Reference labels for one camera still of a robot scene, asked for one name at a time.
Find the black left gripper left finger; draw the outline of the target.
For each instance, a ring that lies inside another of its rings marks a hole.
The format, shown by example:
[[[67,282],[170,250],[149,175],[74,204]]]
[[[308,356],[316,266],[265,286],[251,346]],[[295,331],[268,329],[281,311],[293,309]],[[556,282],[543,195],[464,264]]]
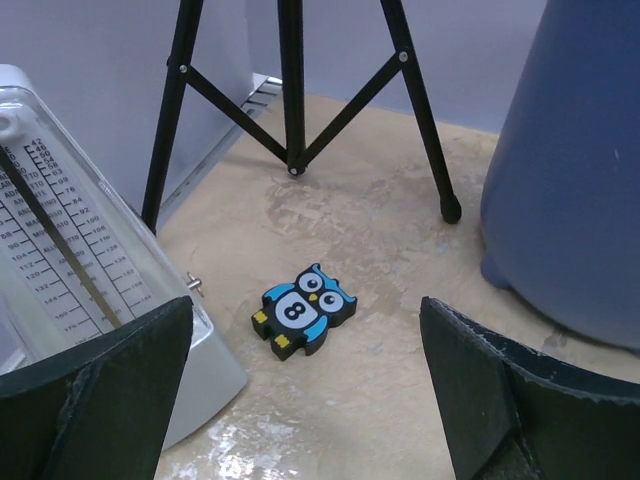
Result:
[[[183,296],[2,375],[2,478],[153,478],[192,333]]]

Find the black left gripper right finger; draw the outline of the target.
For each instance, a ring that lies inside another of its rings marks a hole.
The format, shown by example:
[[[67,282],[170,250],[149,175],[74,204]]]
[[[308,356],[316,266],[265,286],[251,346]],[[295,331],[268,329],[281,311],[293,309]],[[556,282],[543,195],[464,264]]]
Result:
[[[458,479],[636,479],[639,387],[557,360],[431,297],[419,323]]]

